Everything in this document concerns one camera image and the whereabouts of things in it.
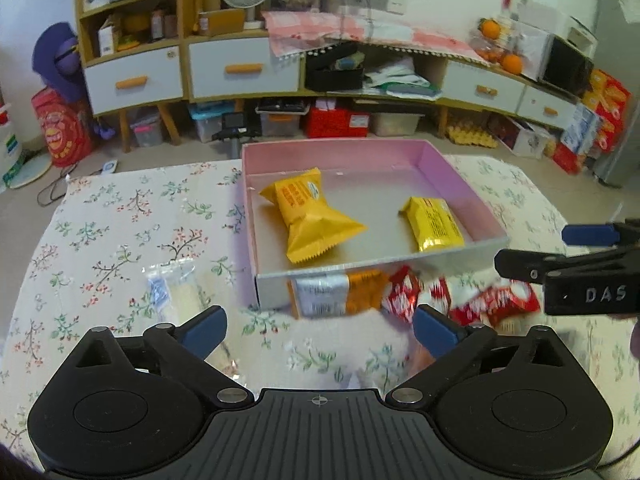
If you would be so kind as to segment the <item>red gift bag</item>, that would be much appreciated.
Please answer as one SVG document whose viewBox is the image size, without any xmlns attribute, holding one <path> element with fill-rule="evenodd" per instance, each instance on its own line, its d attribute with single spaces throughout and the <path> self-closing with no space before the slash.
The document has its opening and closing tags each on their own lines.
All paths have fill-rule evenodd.
<svg viewBox="0 0 640 480">
<path fill-rule="evenodd" d="M 91 154 L 92 114 L 86 99 L 67 102 L 57 91 L 46 87 L 32 97 L 32 107 L 53 166 L 73 166 Z"/>
</svg>

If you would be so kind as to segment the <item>orange white snack pack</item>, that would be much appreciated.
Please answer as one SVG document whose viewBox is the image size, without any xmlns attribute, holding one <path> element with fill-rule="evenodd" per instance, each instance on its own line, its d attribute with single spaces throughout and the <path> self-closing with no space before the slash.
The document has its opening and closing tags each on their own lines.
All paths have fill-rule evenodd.
<svg viewBox="0 0 640 480">
<path fill-rule="evenodd" d="M 380 310 L 390 274 L 380 270 L 332 273 L 288 281 L 296 318 L 338 318 Z"/>
</svg>

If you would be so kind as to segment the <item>clear white cracker pack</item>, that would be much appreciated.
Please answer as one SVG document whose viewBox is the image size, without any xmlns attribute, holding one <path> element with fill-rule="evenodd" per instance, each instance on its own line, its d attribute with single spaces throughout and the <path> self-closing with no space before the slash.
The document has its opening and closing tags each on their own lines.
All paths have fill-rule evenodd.
<svg viewBox="0 0 640 480">
<path fill-rule="evenodd" d="M 153 264 L 142 272 L 158 322 L 179 326 L 207 308 L 192 258 Z"/>
</svg>

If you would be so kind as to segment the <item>large yellow snack bag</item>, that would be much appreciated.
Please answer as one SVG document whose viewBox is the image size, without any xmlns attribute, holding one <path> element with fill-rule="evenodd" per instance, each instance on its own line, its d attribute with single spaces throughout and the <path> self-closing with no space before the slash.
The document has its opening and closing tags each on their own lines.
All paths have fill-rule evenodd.
<svg viewBox="0 0 640 480">
<path fill-rule="evenodd" d="M 322 188 L 319 168 L 272 182 L 260 196 L 276 206 L 288 229 L 286 258 L 302 263 L 328 252 L 367 227 L 331 207 Z"/>
</svg>

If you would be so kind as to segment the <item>wooden shelf cabinet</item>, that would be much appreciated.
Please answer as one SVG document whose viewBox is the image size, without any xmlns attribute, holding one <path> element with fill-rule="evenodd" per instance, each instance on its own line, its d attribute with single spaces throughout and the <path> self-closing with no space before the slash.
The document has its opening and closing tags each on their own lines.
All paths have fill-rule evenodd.
<svg viewBox="0 0 640 480">
<path fill-rule="evenodd" d="M 173 144 L 181 142 L 171 104 L 188 97 L 186 37 L 193 0 L 75 0 L 78 49 L 96 118 L 118 119 L 131 148 L 129 114 L 151 107 Z"/>
</svg>

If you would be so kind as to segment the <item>floral tablecloth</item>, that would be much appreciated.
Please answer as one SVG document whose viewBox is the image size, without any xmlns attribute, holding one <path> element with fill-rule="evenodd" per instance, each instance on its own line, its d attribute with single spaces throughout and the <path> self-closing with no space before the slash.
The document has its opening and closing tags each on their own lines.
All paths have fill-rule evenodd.
<svg viewBox="0 0 640 480">
<path fill-rule="evenodd" d="M 564 252 L 562 214 L 518 166 L 488 156 L 445 155 L 496 215 L 517 248 Z M 260 310 L 246 256 L 240 162 L 200 162 L 70 181 L 43 230 L 17 297 L 1 365 L 1 443 L 38 467 L 27 415 L 81 336 L 104 325 L 140 335 L 157 323 L 150 266 L 191 259 L 189 292 L 228 312 L 226 341 L 210 361 L 255 392 L 262 387 L 376 387 L 386 393 L 411 373 L 408 325 L 386 313 L 296 321 Z M 638 361 L 633 322 L 610 318 L 508 318 L 507 334 L 548 324 L 608 402 L 614 434 L 604 461 L 639 439 Z"/>
</svg>

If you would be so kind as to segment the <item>purple plush toy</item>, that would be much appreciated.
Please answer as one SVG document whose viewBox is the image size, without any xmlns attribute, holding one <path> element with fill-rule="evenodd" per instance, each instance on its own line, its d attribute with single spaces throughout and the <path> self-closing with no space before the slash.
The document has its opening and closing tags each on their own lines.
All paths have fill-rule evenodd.
<svg viewBox="0 0 640 480">
<path fill-rule="evenodd" d="M 66 102 L 88 96 L 78 38 L 67 22 L 54 23 L 37 39 L 32 50 L 32 70 Z"/>
</svg>

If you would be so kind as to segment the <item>red storage box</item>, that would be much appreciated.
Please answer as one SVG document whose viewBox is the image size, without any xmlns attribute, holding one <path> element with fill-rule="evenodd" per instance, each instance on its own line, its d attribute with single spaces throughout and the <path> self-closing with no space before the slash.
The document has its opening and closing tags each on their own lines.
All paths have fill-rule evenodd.
<svg viewBox="0 0 640 480">
<path fill-rule="evenodd" d="M 313 107 L 307 114 L 304 133 L 309 139 L 365 138 L 369 133 L 370 115 L 346 108 L 320 110 Z"/>
</svg>

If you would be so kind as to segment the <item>red snack packet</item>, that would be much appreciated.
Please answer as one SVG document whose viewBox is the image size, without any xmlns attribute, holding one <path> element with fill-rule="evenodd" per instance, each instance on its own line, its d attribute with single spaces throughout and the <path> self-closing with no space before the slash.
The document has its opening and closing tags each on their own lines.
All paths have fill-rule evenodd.
<svg viewBox="0 0 640 480">
<path fill-rule="evenodd" d="M 505 278 L 493 282 L 457 307 L 452 301 L 454 296 L 446 278 L 428 283 L 422 299 L 461 326 L 482 323 L 497 328 L 507 318 L 540 310 L 540 302 L 532 286 Z"/>
<path fill-rule="evenodd" d="M 385 286 L 382 308 L 398 320 L 411 324 L 421 292 L 420 278 L 408 266 L 402 266 Z"/>
</svg>

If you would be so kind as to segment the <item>clear plastic storage bin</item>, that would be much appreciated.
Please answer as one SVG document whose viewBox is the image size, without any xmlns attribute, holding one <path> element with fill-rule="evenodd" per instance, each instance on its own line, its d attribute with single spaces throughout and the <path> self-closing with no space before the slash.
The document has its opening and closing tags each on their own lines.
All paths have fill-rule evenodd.
<svg viewBox="0 0 640 480">
<path fill-rule="evenodd" d="M 420 114 L 373 114 L 370 131 L 375 136 L 413 136 L 421 118 Z"/>
</svg>

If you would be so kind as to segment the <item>orange fruit lower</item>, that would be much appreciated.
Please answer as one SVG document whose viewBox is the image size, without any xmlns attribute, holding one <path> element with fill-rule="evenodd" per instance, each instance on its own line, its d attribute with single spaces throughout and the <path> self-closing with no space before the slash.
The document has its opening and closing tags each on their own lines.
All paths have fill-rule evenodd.
<svg viewBox="0 0 640 480">
<path fill-rule="evenodd" d="M 523 70 L 523 59 L 515 53 L 506 53 L 500 61 L 501 67 L 512 75 L 521 75 Z"/>
</svg>

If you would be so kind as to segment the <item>small yellow snack pack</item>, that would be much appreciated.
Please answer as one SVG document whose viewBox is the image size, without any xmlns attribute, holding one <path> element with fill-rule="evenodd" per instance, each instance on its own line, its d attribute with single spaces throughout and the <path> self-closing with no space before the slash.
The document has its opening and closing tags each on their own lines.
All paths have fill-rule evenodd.
<svg viewBox="0 0 640 480">
<path fill-rule="evenodd" d="M 446 200 L 411 196 L 399 214 L 409 223 L 419 252 L 463 247 L 465 240 Z"/>
</svg>

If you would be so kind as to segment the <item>orange fruit upper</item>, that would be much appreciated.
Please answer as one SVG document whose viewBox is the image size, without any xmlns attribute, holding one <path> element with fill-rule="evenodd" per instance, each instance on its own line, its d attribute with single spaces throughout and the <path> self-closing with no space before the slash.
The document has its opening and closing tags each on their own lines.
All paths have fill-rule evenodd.
<svg viewBox="0 0 640 480">
<path fill-rule="evenodd" d="M 484 38 L 490 41 L 497 41 L 501 35 L 501 25 L 489 18 L 485 18 L 478 23 L 478 30 Z"/>
</svg>

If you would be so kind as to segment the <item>long wooden tv cabinet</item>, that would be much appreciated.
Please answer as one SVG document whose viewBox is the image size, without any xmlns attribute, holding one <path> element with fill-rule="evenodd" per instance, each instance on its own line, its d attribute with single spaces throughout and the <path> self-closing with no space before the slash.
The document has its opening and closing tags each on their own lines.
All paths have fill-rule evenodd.
<svg viewBox="0 0 640 480">
<path fill-rule="evenodd" d="M 496 112 L 555 130 L 572 119 L 577 100 L 482 61 L 377 44 L 357 44 L 363 60 L 334 70 L 346 48 L 329 44 L 276 55 L 265 32 L 186 40 L 189 99 L 379 100 L 413 112 L 437 107 L 445 128 L 453 110 Z"/>
</svg>

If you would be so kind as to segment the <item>silver refrigerator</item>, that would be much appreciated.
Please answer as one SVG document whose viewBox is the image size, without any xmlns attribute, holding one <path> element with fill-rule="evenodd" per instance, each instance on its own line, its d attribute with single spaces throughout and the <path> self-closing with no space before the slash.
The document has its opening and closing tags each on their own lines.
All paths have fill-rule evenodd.
<svg viewBox="0 0 640 480">
<path fill-rule="evenodd" d="M 623 131 L 613 151 L 594 164 L 594 175 L 610 188 L 622 188 L 639 171 L 639 0 L 599 0 L 594 64 L 629 92 Z"/>
</svg>

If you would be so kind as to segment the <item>pink cardboard box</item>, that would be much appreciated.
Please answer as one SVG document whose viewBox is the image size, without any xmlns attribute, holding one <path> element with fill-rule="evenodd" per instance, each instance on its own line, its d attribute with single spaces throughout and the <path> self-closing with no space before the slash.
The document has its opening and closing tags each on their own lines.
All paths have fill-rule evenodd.
<svg viewBox="0 0 640 480">
<path fill-rule="evenodd" d="M 351 240 L 305 263 L 285 255 L 288 230 L 260 191 L 277 180 L 317 168 L 329 205 L 366 226 Z M 290 303 L 288 282 L 320 274 L 410 266 L 428 276 L 491 266 L 510 242 L 489 207 L 430 142 L 402 139 L 323 139 L 260 142 L 242 149 L 250 265 L 259 307 Z M 446 200 L 465 239 L 459 248 L 419 252 L 399 211 L 409 197 Z"/>
</svg>

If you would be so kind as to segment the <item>black open box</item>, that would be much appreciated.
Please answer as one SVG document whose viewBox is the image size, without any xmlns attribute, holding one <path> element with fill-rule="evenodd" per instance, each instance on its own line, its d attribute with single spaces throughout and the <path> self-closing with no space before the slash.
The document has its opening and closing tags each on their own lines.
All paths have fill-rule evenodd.
<svg viewBox="0 0 640 480">
<path fill-rule="evenodd" d="M 305 88 L 321 93 L 359 90 L 363 84 L 362 63 L 363 53 L 353 41 L 309 52 L 305 61 Z"/>
</svg>

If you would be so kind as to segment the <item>orange fruit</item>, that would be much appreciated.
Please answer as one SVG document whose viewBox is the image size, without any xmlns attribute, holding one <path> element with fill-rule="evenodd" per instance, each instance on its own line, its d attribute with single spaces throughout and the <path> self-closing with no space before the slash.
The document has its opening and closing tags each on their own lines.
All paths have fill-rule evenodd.
<svg viewBox="0 0 640 480">
<path fill-rule="evenodd" d="M 512 75 L 521 75 L 523 70 L 523 59 L 515 53 L 506 53 L 500 61 L 501 67 Z"/>
<path fill-rule="evenodd" d="M 497 41 L 501 35 L 501 25 L 489 18 L 485 18 L 478 23 L 478 30 L 484 38 L 490 41 Z"/>
</svg>

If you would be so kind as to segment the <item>pink cloth runner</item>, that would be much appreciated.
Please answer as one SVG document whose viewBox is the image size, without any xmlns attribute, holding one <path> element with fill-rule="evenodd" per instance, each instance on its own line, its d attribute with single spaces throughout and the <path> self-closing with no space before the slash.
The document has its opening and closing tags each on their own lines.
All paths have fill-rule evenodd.
<svg viewBox="0 0 640 480">
<path fill-rule="evenodd" d="M 420 25 L 332 13 L 268 11 L 262 14 L 271 52 L 277 58 L 327 51 L 340 42 L 395 52 L 454 58 L 488 66 L 468 44 Z"/>
</svg>

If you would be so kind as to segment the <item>yellow egg tray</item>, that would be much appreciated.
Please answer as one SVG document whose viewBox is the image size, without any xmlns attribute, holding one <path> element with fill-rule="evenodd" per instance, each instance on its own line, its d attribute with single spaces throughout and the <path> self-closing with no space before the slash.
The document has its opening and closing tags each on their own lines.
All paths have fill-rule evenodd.
<svg viewBox="0 0 640 480">
<path fill-rule="evenodd" d="M 470 120 L 458 120 L 448 125 L 445 134 L 456 145 L 498 148 L 498 140 L 488 130 Z"/>
</svg>

